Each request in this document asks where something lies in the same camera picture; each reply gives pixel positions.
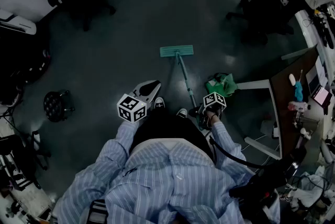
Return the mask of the teal mop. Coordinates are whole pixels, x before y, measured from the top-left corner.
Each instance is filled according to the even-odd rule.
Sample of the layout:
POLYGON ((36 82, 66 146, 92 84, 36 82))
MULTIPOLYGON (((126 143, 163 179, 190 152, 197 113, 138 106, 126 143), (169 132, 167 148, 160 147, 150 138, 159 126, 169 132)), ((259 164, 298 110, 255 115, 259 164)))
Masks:
POLYGON ((180 65, 183 75, 184 75, 184 81, 185 85, 188 91, 188 95, 191 99, 191 103, 193 108, 198 107, 196 104, 196 100, 194 97, 193 90, 189 84, 189 79, 188 79, 188 73, 183 61, 182 56, 188 56, 188 55, 193 55, 194 50, 192 45, 186 45, 186 46, 170 46, 170 47, 161 47, 160 48, 160 57, 161 58, 169 58, 169 57, 176 57, 176 62, 177 64, 180 65))

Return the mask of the blue duster brush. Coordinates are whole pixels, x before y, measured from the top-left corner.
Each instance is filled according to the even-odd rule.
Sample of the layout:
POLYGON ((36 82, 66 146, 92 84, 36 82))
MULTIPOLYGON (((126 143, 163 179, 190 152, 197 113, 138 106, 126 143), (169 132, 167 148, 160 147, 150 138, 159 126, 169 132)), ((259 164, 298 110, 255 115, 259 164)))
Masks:
POLYGON ((304 99, 304 96, 303 96, 303 86, 301 84, 302 74, 303 74, 303 71, 301 70, 300 71, 299 79, 296 80, 296 82, 295 82, 295 100, 297 102, 302 102, 303 99, 304 99))

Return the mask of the green bag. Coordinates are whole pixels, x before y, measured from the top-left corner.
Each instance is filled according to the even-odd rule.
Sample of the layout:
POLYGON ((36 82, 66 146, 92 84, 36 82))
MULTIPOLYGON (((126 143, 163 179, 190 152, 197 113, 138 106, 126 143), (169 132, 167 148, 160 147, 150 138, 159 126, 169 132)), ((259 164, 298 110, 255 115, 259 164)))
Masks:
POLYGON ((215 73, 205 83, 205 87, 209 94, 216 92, 223 97, 230 97, 238 90, 233 75, 228 73, 215 73))

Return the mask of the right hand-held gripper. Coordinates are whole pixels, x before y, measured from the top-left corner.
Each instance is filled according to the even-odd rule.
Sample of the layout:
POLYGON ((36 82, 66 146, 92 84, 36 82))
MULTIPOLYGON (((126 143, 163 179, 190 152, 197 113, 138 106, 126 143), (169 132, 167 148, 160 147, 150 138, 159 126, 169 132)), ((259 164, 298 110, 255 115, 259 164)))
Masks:
POLYGON ((200 130, 209 130, 211 128, 211 118, 207 116, 207 112, 210 111, 221 119, 222 113, 226 107, 225 98, 217 92, 213 92, 203 97, 203 103, 201 106, 190 109, 188 114, 191 117, 197 117, 197 123, 200 130))

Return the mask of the black metal stand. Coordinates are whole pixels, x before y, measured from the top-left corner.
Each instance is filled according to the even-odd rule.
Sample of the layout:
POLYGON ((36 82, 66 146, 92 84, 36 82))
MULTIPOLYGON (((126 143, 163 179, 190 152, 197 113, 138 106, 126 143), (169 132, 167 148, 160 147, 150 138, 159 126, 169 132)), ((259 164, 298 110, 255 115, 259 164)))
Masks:
POLYGON ((18 191, 23 191, 30 184, 41 189, 35 176, 36 166, 40 166, 44 171, 48 166, 42 164, 40 157, 50 158, 51 153, 40 149, 40 134, 37 130, 23 138, 18 135, 0 138, 0 170, 7 175, 11 186, 18 191))

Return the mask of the person's right forearm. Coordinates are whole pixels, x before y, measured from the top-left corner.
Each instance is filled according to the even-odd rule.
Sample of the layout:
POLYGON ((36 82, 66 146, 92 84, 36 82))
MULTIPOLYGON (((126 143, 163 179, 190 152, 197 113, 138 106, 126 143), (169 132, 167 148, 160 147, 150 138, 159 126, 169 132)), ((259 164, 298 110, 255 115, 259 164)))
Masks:
MULTIPOLYGON (((245 161, 245 157, 241 152, 241 145, 235 143, 231 136, 229 135, 225 125, 221 122, 219 117, 211 112, 206 111, 206 116, 209 118, 209 123, 212 129, 212 134, 214 140, 223 148, 226 152, 231 154, 232 156, 239 158, 245 161)), ((244 170, 246 168, 245 165, 240 164, 218 150, 217 153, 217 167, 222 170, 228 171, 237 171, 237 170, 244 170)))

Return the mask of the person's black trousers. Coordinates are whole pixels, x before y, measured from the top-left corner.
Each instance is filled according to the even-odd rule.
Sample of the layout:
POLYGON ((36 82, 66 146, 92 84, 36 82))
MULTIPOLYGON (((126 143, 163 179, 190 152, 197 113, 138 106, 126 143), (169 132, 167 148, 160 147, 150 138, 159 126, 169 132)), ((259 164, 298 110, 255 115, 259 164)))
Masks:
POLYGON ((165 108, 155 108, 139 126, 130 150, 149 139, 185 139, 213 159, 205 136, 188 118, 169 114, 165 108))

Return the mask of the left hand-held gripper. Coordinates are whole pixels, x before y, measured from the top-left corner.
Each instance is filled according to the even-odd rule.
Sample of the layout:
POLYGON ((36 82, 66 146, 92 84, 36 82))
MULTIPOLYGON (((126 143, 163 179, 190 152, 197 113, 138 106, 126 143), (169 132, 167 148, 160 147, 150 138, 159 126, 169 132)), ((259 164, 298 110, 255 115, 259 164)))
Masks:
POLYGON ((117 103, 118 116, 130 123, 136 123, 147 116, 147 105, 151 105, 161 87, 159 80, 149 80, 138 84, 133 93, 141 99, 123 94, 117 103))

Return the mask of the white curved desk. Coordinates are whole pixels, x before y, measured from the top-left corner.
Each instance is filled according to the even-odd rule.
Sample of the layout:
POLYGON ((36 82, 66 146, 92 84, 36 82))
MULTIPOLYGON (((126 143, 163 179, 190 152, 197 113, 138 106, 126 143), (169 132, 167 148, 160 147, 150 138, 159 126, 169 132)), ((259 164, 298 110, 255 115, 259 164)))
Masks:
POLYGON ((329 46, 324 46, 322 43, 322 38, 319 36, 316 27, 312 24, 307 12, 305 10, 299 11, 295 14, 295 17, 300 25, 303 36, 306 40, 307 47, 311 48, 316 45, 321 46, 322 53, 324 54, 324 59, 330 66, 330 70, 335 72, 335 40, 333 34, 331 34, 332 42, 334 44, 334 49, 330 49, 329 46))

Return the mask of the laptop with pink screen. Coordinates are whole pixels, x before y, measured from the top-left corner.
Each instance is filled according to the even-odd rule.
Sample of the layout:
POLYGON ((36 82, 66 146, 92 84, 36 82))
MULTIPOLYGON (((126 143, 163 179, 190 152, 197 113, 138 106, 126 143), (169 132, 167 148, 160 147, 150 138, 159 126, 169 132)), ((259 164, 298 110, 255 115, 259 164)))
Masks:
POLYGON ((331 102, 332 94, 321 85, 315 65, 306 74, 306 80, 310 97, 323 108, 323 114, 328 115, 328 107, 331 102))

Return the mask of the dark brown desk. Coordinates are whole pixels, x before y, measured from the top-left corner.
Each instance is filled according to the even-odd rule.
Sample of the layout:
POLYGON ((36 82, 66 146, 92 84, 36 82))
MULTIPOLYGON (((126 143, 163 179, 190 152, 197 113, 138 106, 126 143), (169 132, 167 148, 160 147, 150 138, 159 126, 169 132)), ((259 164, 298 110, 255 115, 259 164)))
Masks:
POLYGON ((305 114, 307 118, 316 120, 323 124, 324 109, 309 97, 309 89, 306 81, 306 74, 317 61, 319 56, 315 48, 309 49, 306 53, 299 56, 293 63, 281 70, 270 78, 271 90, 274 96, 275 112, 277 113, 277 125, 280 133, 281 155, 285 156, 296 147, 300 131, 293 124, 294 111, 288 109, 288 103, 294 100, 295 89, 289 81, 289 75, 293 74, 296 78, 301 75, 304 99, 311 102, 311 111, 305 114))

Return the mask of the black round stool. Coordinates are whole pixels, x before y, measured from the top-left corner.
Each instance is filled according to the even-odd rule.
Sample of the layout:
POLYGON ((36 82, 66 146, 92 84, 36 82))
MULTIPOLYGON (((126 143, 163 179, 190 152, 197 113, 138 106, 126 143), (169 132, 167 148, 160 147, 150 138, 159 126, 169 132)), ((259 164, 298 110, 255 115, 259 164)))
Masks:
POLYGON ((43 100, 43 109, 51 122, 67 120, 75 111, 70 91, 48 92, 43 100))

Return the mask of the black glossy device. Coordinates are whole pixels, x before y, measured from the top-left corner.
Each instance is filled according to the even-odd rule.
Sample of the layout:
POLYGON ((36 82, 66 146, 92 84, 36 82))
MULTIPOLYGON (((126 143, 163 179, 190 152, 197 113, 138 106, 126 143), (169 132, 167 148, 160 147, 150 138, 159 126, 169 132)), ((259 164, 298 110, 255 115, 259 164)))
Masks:
POLYGON ((306 156, 304 146, 296 148, 281 160, 264 167, 263 172, 251 177, 247 185, 232 188, 231 197, 239 200, 244 219, 252 224, 270 224, 269 208, 278 198, 275 190, 288 183, 306 156))

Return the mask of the person's striped blue shirt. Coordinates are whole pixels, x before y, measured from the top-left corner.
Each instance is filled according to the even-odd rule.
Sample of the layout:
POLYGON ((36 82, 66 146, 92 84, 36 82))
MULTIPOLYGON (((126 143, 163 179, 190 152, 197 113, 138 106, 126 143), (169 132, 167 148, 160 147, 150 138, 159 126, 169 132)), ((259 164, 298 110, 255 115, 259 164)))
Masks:
POLYGON ((125 142, 109 140, 64 193, 58 223, 79 224, 84 209, 103 198, 107 224, 171 224, 177 215, 190 224, 245 224, 228 190, 250 177, 245 168, 217 169, 181 143, 154 143, 130 158, 125 142))

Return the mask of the black equipment pile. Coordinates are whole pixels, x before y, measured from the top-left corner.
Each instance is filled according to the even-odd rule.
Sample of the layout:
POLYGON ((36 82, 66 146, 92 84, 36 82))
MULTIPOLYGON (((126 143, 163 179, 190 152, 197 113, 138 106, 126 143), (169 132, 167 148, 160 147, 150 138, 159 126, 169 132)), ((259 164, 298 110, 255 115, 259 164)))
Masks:
POLYGON ((43 28, 34 35, 0 28, 0 105, 14 106, 24 86, 43 75, 51 60, 49 38, 43 28))

